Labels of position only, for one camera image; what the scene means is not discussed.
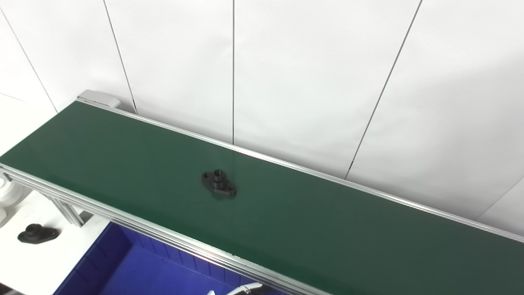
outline aluminum frame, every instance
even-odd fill
[[[67,221],[69,221],[69,223],[78,227],[82,227],[85,224],[84,220],[76,212],[73,206],[51,196],[46,197],[56,206],[58,211],[62,213],[62,215],[67,219]]]
[[[343,180],[341,178],[337,178],[335,176],[331,176],[331,175],[327,175],[327,174],[324,174],[318,171],[314,171],[314,170],[311,170],[311,169],[308,169],[308,168],[305,168],[299,165],[295,165],[295,164],[292,164],[286,161],[276,159],[274,157],[270,157],[270,156],[267,156],[261,153],[253,152],[251,150],[244,149],[239,146],[228,144],[228,143],[225,143],[219,140],[208,138],[203,135],[199,135],[199,134],[189,132],[189,131],[186,131],[180,128],[176,128],[176,127],[173,127],[173,126],[170,126],[170,125],[167,125],[167,124],[155,121],[155,120],[147,119],[147,118],[144,118],[144,117],[132,114],[132,113],[128,113],[123,110],[111,108],[109,106],[106,106],[101,103],[97,103],[95,101],[87,100],[84,98],[78,98],[77,101],[89,104],[94,107],[104,109],[106,111],[114,112],[114,113],[129,117],[129,118],[132,118],[132,119],[146,122],[146,123],[158,126],[158,127],[162,127],[162,128],[165,128],[171,131],[175,131],[175,132],[187,135],[187,136],[191,136],[193,138],[200,139],[205,142],[209,142],[209,143],[221,146],[223,148],[227,148],[227,149],[230,149],[230,150],[233,150],[233,151],[245,154],[245,155],[249,155],[249,156],[264,160],[264,161],[268,161],[268,162],[271,162],[277,165],[291,168],[296,171],[308,173],[310,175],[320,177],[322,179],[325,179],[325,180],[328,180],[334,183],[338,183],[338,184],[345,185],[345,186],[348,186],[354,189],[358,189],[365,193],[369,193],[369,194],[372,194],[372,195],[375,195],[375,196],[378,196],[378,197],[381,197],[381,198],[384,198],[384,199],[387,199],[387,200],[390,200],[390,201],[393,201],[399,204],[403,204],[405,206],[408,206],[414,209],[424,211],[426,213],[437,215],[437,216],[440,216],[446,219],[450,219],[450,220],[453,220],[461,224],[465,224],[468,226],[472,226],[474,228],[478,228],[478,229],[487,231],[492,234],[500,235],[500,236],[524,243],[524,237],[521,237],[519,235],[515,235],[507,231],[495,228],[495,227],[487,226],[482,223],[475,222],[473,220],[469,220],[467,218],[463,218],[463,217],[453,215],[453,214],[450,214],[450,213],[447,213],[441,210],[437,210],[429,206],[424,206],[424,205],[421,205],[421,204],[418,204],[412,201],[408,201],[408,200],[405,200],[397,196],[389,195],[389,194],[377,191],[375,189],[372,189],[372,188],[369,188],[363,185],[359,185],[359,184],[356,184],[356,183],[353,183],[347,180]],[[21,184],[24,184],[37,191],[40,191],[43,194],[50,196],[51,198],[56,198],[63,202],[77,206],[90,213],[100,215],[104,218],[109,219],[110,221],[113,221],[122,226],[138,231],[142,234],[145,234],[151,238],[154,238],[158,241],[166,243],[170,246],[179,248],[185,252],[195,255],[208,262],[214,263],[216,265],[219,265],[231,271],[240,273],[241,275],[252,278],[256,281],[272,286],[290,295],[299,295],[299,294],[330,295],[329,293],[322,291],[320,289],[317,289],[313,286],[307,285],[295,279],[281,275],[275,271],[272,271],[270,269],[267,269],[255,263],[252,263],[246,259],[234,256],[230,253],[227,253],[225,251],[222,251],[220,249],[217,249],[215,247],[202,243],[198,240],[195,240],[188,236],[177,233],[176,231],[159,226],[143,218],[134,216],[125,211],[114,208],[112,206],[108,206],[104,203],[93,200],[89,198],[88,196],[78,194],[74,191],[71,191],[64,187],[47,182],[38,177],[27,174],[23,171],[19,171],[15,168],[9,167],[7,165],[3,165],[1,163],[0,163],[0,170],[7,173],[11,178],[20,182]]]

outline blue bin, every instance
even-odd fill
[[[226,295],[253,282],[109,223],[54,295]],[[285,295],[272,291],[270,295]]]

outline black part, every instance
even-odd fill
[[[33,223],[28,225],[26,230],[18,235],[18,240],[22,243],[39,244],[45,241],[54,240],[59,235],[60,231],[55,228],[43,227],[39,224]]]
[[[269,293],[271,291],[273,291],[273,288],[271,288],[268,285],[262,285],[262,287],[260,287],[260,288],[256,288],[256,289],[251,290],[251,294],[253,294],[253,295],[264,295],[264,294]]]
[[[2,283],[0,283],[0,295],[7,294],[10,291],[12,291],[11,288],[9,288],[8,286],[3,285]]]
[[[227,174],[222,169],[202,173],[202,184],[211,192],[226,196],[236,195],[236,185],[227,179]]]

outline white panel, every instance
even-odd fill
[[[104,3],[0,0],[0,6],[60,110],[85,89],[132,100]]]
[[[344,177],[417,0],[235,4],[235,144]]]
[[[45,109],[53,109],[2,12],[0,12],[0,93]]]
[[[424,1],[348,179],[476,219],[522,177],[523,11]]]
[[[39,108],[0,94],[0,155],[10,150],[55,114],[52,108]]]
[[[232,0],[107,0],[140,115],[231,141]]]
[[[524,178],[486,211],[478,221],[524,236]]]

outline conveyor leg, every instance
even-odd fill
[[[78,227],[82,227],[84,225],[84,220],[82,220],[80,215],[74,210],[73,206],[59,199],[50,196],[46,197],[48,197],[51,200],[51,202],[53,202],[53,204],[57,207],[58,211],[62,213],[62,215],[67,219],[67,221],[69,221],[69,223]]]

